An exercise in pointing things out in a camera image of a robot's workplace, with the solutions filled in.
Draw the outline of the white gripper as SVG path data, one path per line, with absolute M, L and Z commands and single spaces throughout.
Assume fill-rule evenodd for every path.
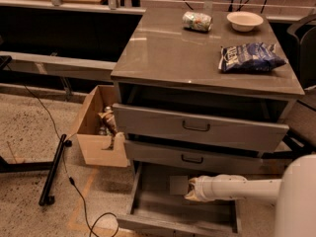
M 247 179 L 237 175 L 200 176 L 189 179 L 185 199 L 191 201 L 234 200 L 240 198 L 239 192 Z

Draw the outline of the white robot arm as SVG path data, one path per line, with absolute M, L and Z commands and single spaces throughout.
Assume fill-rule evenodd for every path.
M 274 237 L 316 237 L 316 155 L 294 160 L 280 179 L 220 174 L 189 179 L 185 199 L 209 202 L 256 198 L 276 204 Z

